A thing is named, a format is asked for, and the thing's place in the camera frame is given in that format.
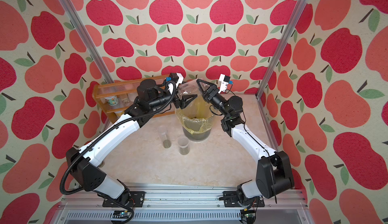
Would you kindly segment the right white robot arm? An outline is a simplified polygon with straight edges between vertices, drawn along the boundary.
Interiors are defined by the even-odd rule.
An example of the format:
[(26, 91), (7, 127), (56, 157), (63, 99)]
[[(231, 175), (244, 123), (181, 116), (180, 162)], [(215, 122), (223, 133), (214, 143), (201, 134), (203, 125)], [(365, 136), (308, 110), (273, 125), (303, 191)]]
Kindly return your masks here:
[(284, 151), (270, 148), (249, 130), (240, 116), (244, 112), (242, 98), (233, 95), (226, 100), (216, 84), (202, 79), (198, 79), (197, 84), (204, 101), (223, 116), (223, 131), (239, 142), (257, 162), (255, 179), (237, 187), (239, 205), (250, 207), (258, 197), (275, 198), (277, 194), (292, 189), (295, 182), (289, 156)]

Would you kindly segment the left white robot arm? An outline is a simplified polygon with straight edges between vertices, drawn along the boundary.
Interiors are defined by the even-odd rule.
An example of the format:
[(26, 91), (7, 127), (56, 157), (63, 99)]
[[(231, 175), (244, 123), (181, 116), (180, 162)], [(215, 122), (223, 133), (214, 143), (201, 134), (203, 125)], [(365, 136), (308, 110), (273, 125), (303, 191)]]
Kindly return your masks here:
[(109, 177), (99, 166), (111, 151), (152, 117), (172, 105), (184, 109), (197, 98), (196, 94), (179, 96), (178, 86), (182, 82), (179, 73), (172, 73), (161, 84), (153, 79), (143, 80), (137, 87), (137, 97), (133, 104), (111, 127), (87, 145), (67, 151), (68, 168), (60, 181), (60, 192), (71, 195), (82, 190), (93, 191), (111, 203), (131, 210), (134, 201), (128, 187)]

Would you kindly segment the tall clear jar with beans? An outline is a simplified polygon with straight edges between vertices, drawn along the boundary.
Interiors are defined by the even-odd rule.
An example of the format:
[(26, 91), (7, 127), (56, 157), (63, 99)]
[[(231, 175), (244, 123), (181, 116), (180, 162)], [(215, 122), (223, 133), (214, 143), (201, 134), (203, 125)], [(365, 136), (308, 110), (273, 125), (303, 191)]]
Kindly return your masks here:
[(158, 127), (158, 134), (159, 134), (159, 137), (161, 139), (163, 147), (166, 149), (170, 148), (172, 143), (171, 143), (169, 135), (168, 135), (167, 127), (165, 127), (165, 126)]

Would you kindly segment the glass jar with mung beans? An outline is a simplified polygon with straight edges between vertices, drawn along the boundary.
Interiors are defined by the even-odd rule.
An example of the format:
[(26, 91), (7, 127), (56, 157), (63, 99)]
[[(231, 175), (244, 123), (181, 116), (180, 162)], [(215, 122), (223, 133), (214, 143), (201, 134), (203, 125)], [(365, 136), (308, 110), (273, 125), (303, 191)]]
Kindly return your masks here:
[(191, 80), (185, 83), (181, 83), (178, 86), (178, 97), (179, 99), (183, 99), (184, 96), (187, 95), (197, 95), (199, 97), (202, 97), (202, 93), (199, 89), (197, 80)]

